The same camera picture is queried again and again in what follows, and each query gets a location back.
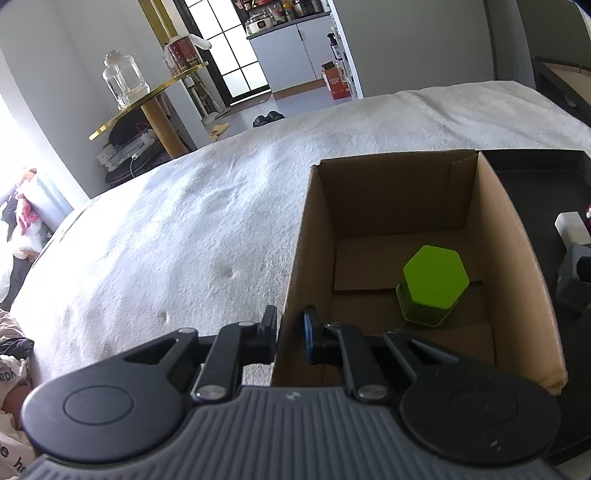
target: white fluffy blanket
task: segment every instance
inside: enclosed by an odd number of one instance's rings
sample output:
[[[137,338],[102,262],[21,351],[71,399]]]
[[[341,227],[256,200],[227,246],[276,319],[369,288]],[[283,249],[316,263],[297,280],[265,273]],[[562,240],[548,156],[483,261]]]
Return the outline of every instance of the white fluffy blanket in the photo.
[[[31,270],[12,312],[35,340],[37,379],[183,326],[211,335],[281,308],[310,165],[454,148],[591,154],[591,130],[533,90],[488,82],[358,100],[172,161],[101,195],[67,230],[73,212]],[[246,380],[269,374],[252,368]]]

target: kitchen counter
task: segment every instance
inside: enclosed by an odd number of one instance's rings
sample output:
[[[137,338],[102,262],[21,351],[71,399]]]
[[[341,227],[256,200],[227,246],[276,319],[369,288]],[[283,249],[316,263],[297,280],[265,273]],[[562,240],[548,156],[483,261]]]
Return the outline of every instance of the kitchen counter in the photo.
[[[308,15],[307,17],[296,18],[295,20],[291,20],[289,22],[282,23],[280,25],[275,25],[274,27],[266,28],[265,30],[261,30],[258,33],[248,35],[246,39],[251,40],[253,38],[260,37],[261,35],[264,35],[265,33],[274,32],[275,30],[280,30],[284,27],[289,27],[290,25],[295,25],[296,23],[305,22],[307,20],[314,20],[315,18],[326,17],[328,15],[330,15],[330,12],[322,12],[321,14],[314,14],[314,15]]]

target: gray wall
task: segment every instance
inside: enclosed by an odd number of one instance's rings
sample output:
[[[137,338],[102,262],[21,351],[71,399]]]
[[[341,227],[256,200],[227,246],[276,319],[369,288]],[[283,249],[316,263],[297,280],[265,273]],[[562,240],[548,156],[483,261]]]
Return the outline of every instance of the gray wall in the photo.
[[[494,79],[482,0],[332,4],[364,97]]]
[[[535,88],[530,48],[517,0],[485,0],[489,11],[498,80]]]
[[[591,67],[589,33],[574,3],[568,0],[517,0],[517,3],[534,57]]]

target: white cabinet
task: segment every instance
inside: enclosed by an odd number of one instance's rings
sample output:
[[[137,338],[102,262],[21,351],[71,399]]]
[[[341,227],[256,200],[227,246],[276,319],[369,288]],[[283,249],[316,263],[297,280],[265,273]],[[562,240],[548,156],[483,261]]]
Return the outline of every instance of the white cabinet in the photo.
[[[316,80],[297,27],[289,25],[250,40],[273,92]]]
[[[335,59],[330,48],[330,40],[327,37],[331,32],[332,19],[328,15],[298,23],[296,27],[300,31],[301,39],[304,41],[316,78],[320,80],[322,78],[322,65]]]
[[[250,40],[273,92],[322,78],[322,65],[334,60],[329,15],[278,28]]]

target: orange box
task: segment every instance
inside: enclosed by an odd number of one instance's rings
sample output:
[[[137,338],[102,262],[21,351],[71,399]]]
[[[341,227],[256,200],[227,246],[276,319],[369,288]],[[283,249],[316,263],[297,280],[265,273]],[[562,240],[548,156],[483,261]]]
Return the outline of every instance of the orange box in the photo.
[[[349,86],[340,79],[337,68],[327,69],[322,73],[322,78],[328,87],[333,100],[351,96]]]

